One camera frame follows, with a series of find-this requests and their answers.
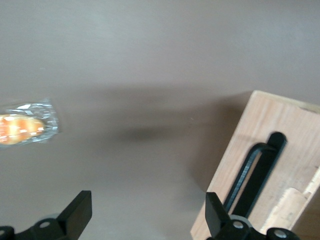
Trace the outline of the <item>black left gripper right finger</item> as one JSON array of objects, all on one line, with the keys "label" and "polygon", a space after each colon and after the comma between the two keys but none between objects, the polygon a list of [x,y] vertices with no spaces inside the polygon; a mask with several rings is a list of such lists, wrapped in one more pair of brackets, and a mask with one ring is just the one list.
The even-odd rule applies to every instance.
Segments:
[{"label": "black left gripper right finger", "polygon": [[266,234],[258,232],[247,218],[229,215],[215,192],[206,193],[205,220],[209,240],[300,240],[298,235],[285,228],[271,227]]}]

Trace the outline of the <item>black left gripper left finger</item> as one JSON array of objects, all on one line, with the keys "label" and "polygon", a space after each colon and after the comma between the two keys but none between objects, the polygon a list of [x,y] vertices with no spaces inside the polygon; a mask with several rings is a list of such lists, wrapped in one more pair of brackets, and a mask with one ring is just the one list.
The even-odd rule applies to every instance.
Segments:
[{"label": "black left gripper left finger", "polygon": [[92,218],[92,192],[82,190],[56,217],[45,218],[16,233],[12,226],[0,227],[2,240],[77,240]]}]

